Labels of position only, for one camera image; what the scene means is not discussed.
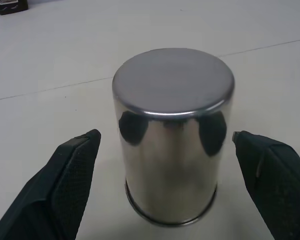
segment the shiny metal surface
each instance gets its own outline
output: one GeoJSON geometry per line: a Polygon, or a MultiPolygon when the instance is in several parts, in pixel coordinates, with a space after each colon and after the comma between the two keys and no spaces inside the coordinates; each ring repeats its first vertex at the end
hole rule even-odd
{"type": "Polygon", "coordinates": [[[126,181],[143,215],[183,224],[210,204],[234,86],[220,59],[186,48],[145,52],[118,69],[112,91],[126,181]]]}

